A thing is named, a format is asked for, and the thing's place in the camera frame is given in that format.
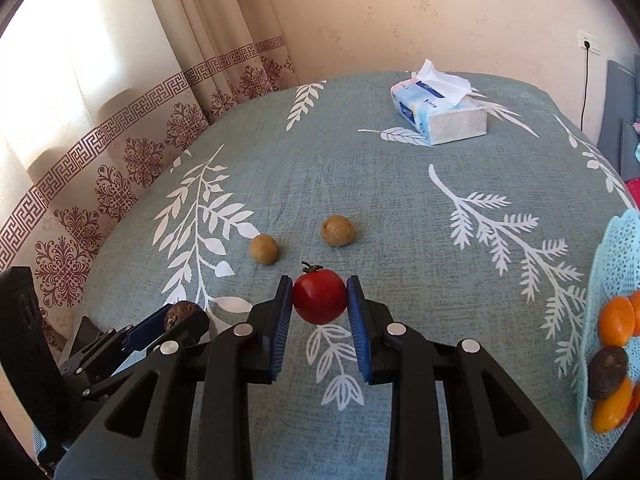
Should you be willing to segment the dark wrinkled fruit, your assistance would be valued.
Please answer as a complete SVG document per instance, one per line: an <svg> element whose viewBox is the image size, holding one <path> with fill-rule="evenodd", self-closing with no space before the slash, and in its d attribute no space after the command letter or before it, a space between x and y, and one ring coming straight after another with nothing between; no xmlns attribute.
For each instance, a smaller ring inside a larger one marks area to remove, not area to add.
<svg viewBox="0 0 640 480"><path fill-rule="evenodd" d="M203 310L194 302L181 300L173 304L167 311L164 318L164 330L166 334L172 335L172 330L179 322L183 315L189 314L192 311Z"/></svg>
<svg viewBox="0 0 640 480"><path fill-rule="evenodd" d="M605 400L620 388L628 370L628 356L624 348L607 346L600 349L588 364L588 396Z"/></svg>

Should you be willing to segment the tissue box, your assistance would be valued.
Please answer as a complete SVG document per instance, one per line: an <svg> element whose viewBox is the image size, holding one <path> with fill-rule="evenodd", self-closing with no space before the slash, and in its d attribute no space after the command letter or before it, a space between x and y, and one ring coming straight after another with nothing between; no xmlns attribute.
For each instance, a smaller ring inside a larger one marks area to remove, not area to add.
<svg viewBox="0 0 640 480"><path fill-rule="evenodd" d="M409 79L390 87L395 110L429 146L487 133L487 112L471 93L467 79L436 70L431 60L425 60Z"/></svg>

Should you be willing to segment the large orange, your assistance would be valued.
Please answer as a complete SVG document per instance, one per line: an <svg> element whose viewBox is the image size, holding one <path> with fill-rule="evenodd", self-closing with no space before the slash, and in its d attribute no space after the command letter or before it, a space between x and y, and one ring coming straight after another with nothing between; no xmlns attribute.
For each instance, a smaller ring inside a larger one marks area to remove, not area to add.
<svg viewBox="0 0 640 480"><path fill-rule="evenodd" d="M626 377L612 396L594 404L592 430L596 434L607 434L619 427L628 418L633 396L634 384L629 377Z"/></svg>

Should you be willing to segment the tan longan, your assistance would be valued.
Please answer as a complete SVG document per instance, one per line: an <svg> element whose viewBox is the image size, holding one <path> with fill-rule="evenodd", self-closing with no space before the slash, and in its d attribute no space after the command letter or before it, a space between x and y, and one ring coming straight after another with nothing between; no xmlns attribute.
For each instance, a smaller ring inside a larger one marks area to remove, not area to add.
<svg viewBox="0 0 640 480"><path fill-rule="evenodd" d="M259 234L250 241L250 258L261 266L270 266L277 261L279 246L273 237Z"/></svg>
<svg viewBox="0 0 640 480"><path fill-rule="evenodd" d="M355 240L356 230L349 218L334 214L322 222L320 236L332 247L343 247Z"/></svg>

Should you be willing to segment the pink cloth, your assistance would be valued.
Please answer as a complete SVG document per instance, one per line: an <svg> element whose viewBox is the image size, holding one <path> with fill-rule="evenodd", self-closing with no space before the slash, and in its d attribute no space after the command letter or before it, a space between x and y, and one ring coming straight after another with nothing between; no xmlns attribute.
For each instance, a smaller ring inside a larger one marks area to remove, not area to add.
<svg viewBox="0 0 640 480"><path fill-rule="evenodd" d="M625 148L625 183L634 202L639 205L639 124L626 124L625 128L625 141L628 144Z"/></svg>

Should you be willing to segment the grey leaf bedspread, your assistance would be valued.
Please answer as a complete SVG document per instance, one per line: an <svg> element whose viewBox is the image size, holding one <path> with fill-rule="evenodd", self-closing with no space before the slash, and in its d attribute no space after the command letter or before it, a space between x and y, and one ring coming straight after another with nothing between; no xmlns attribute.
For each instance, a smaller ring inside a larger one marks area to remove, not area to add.
<svg viewBox="0 0 640 480"><path fill-rule="evenodd" d="M476 338L573 452L588 271L623 182L542 91L476 75L487 133L427 148L394 111L392 77L320 82L237 107L146 188L93 259L79 314L141 320L169 299L239 321L303 261L355 274L366 295L441 342ZM332 247L322 222L349 218ZM277 261L250 258L274 238Z"/></svg>

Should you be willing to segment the patterned beige curtain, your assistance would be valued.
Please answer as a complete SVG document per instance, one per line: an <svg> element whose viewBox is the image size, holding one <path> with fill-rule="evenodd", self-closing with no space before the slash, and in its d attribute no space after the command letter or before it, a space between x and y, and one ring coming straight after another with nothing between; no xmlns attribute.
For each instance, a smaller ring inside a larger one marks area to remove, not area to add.
<svg viewBox="0 0 640 480"><path fill-rule="evenodd" d="M296 75L269 0L21 0L1 29L1 263L54 351L104 240L211 124Z"/></svg>

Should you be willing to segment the white wall socket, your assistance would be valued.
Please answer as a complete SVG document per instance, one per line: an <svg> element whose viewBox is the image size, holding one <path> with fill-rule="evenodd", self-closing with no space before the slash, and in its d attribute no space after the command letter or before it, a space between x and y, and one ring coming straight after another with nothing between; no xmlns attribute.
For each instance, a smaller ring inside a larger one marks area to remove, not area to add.
<svg viewBox="0 0 640 480"><path fill-rule="evenodd" d="M578 46L591 52L593 55L601 54L600 40L588 32L578 32Z"/></svg>

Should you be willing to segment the mandarin orange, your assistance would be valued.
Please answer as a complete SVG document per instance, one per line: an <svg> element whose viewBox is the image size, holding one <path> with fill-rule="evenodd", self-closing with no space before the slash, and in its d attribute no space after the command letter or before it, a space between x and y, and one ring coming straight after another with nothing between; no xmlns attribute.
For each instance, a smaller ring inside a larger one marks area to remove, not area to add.
<svg viewBox="0 0 640 480"><path fill-rule="evenodd" d="M629 296L629 302L634 308L634 331L632 336L640 336L640 290L637 289Z"/></svg>
<svg viewBox="0 0 640 480"><path fill-rule="evenodd" d="M629 299L614 297L601 310L598 332L604 346L623 347L628 344L634 331L634 308Z"/></svg>

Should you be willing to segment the grey cushion left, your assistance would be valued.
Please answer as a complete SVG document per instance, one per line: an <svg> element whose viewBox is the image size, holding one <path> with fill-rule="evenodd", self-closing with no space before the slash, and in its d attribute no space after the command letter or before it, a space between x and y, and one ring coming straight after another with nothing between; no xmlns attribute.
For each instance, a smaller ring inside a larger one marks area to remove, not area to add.
<svg viewBox="0 0 640 480"><path fill-rule="evenodd" d="M616 170L620 169L623 122L636 118L636 90L636 73L619 62L608 60L598 149Z"/></svg>

